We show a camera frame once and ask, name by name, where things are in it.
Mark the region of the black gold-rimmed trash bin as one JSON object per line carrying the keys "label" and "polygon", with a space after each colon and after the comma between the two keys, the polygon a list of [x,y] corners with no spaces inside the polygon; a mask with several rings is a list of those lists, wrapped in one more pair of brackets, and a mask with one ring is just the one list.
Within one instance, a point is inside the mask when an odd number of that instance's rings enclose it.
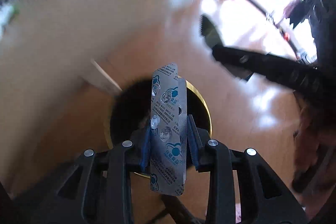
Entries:
{"label": "black gold-rimmed trash bin", "polygon": [[[143,79],[122,91],[110,116],[110,139],[114,146],[131,139],[134,131],[144,128],[150,120],[150,88],[152,80]],[[204,100],[187,83],[187,114],[192,115],[198,128],[211,132],[211,117]]]}

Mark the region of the silver blister pill pack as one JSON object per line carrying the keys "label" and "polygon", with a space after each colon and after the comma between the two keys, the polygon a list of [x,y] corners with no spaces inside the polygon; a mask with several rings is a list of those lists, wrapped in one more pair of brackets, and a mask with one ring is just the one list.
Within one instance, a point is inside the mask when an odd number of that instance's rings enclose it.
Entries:
{"label": "silver blister pill pack", "polygon": [[187,105],[186,81],[175,63],[152,75],[150,128],[151,190],[180,196],[186,180]]}

